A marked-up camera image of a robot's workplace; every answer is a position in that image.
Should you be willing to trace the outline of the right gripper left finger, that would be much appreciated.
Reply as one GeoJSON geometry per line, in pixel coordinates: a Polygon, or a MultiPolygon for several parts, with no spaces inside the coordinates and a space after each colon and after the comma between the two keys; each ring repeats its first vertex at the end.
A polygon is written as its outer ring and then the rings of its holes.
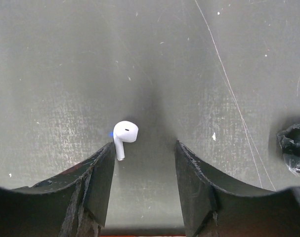
{"type": "Polygon", "coordinates": [[[0,187],[0,237],[98,237],[105,226],[115,145],[37,184],[0,187]]]}

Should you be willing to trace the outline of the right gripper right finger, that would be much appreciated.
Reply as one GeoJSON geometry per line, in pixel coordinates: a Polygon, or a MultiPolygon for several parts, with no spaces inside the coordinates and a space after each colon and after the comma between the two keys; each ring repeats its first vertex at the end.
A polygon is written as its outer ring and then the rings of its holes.
{"type": "Polygon", "coordinates": [[[270,191],[237,180],[175,145],[188,237],[300,237],[300,187],[270,191]]]}

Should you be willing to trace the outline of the white earbud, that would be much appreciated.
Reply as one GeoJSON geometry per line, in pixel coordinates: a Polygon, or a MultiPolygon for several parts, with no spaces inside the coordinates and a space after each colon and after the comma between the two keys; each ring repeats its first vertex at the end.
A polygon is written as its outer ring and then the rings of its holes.
{"type": "Polygon", "coordinates": [[[116,149],[116,157],[118,161],[125,158],[123,143],[133,143],[137,139],[139,128],[130,121],[121,121],[114,126],[113,139],[116,149]]]}

